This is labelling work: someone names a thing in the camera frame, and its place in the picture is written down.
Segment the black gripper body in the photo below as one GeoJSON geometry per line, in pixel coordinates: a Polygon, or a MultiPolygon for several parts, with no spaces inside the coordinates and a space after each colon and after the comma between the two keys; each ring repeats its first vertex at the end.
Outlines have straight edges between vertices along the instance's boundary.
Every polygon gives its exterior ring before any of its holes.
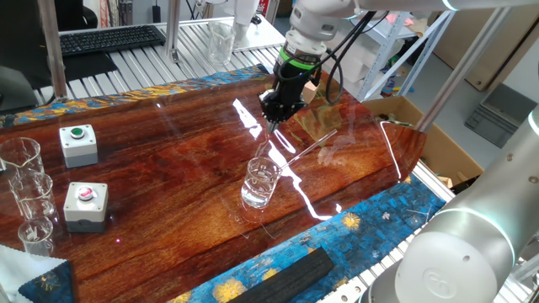
{"type": "Polygon", "coordinates": [[[298,94],[304,99],[314,99],[318,93],[322,76],[320,68],[312,71],[312,66],[275,65],[274,73],[272,88],[277,93],[298,94]]]}

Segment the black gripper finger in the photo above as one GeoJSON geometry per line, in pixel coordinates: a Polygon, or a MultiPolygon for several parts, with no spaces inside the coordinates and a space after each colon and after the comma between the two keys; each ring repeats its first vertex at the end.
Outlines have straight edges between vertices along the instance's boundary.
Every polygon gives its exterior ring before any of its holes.
{"type": "Polygon", "coordinates": [[[280,101],[279,95],[274,89],[260,93],[259,101],[267,122],[266,131],[271,134],[287,120],[285,105],[280,101]]]}
{"type": "Polygon", "coordinates": [[[279,124],[286,122],[297,111],[305,107],[298,94],[275,93],[271,98],[272,120],[271,132],[275,132],[279,124]]]}

